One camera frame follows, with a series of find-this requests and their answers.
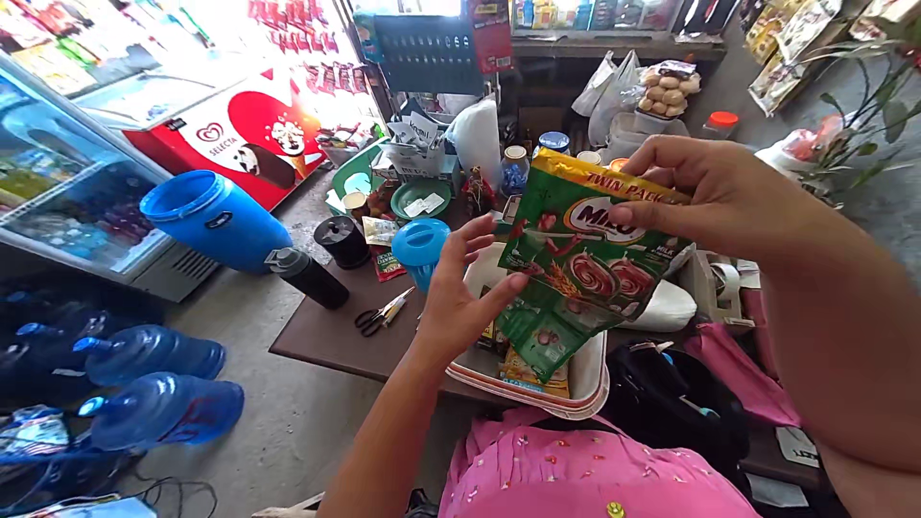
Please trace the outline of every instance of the green plate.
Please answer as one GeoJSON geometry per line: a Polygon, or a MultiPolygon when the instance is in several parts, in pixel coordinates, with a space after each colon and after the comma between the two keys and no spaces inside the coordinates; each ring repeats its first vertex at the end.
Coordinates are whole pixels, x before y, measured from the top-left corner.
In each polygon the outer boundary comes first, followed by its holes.
{"type": "Polygon", "coordinates": [[[448,207],[451,201],[451,187],[447,182],[435,180],[434,178],[420,178],[404,183],[393,193],[391,198],[391,208],[402,219],[425,219],[435,218],[448,207]],[[415,218],[410,218],[404,210],[406,206],[420,198],[425,199],[432,193],[438,193],[445,201],[441,205],[432,209],[431,212],[421,212],[415,218]]]}

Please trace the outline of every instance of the milo twin pack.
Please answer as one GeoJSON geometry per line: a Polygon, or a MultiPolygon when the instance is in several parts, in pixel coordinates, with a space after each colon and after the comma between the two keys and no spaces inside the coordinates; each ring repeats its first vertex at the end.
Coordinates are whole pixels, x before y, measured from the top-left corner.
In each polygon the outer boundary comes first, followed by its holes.
{"type": "Polygon", "coordinates": [[[614,225],[624,201],[690,198],[542,147],[530,165],[499,266],[531,282],[496,325],[546,383],[589,338],[638,317],[669,263],[690,241],[614,225]]]}

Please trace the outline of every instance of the black water bottle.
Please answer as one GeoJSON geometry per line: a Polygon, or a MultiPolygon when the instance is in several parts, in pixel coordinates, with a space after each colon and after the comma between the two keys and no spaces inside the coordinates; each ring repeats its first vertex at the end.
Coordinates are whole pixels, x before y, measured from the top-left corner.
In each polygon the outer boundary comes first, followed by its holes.
{"type": "Polygon", "coordinates": [[[348,300],[348,289],[320,263],[297,248],[272,250],[265,263],[286,283],[327,310],[341,308],[348,300]]]}

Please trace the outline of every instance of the floral pink shirt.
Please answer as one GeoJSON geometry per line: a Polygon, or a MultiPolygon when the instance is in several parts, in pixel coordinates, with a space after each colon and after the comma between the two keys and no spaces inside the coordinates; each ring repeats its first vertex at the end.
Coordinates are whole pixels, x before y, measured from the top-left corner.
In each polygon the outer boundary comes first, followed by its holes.
{"type": "Polygon", "coordinates": [[[605,431],[531,426],[548,417],[524,406],[502,421],[474,422],[451,459],[438,516],[758,516],[697,453],[655,450],[605,431]]]}

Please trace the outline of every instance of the red jar lid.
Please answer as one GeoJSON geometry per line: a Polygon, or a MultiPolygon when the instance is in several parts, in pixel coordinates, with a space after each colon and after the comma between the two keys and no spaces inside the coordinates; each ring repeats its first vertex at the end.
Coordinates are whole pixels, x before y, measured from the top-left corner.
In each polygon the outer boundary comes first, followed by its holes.
{"type": "Polygon", "coordinates": [[[730,128],[739,122],[739,115],[732,112],[713,112],[707,122],[711,126],[722,126],[730,128]]]}

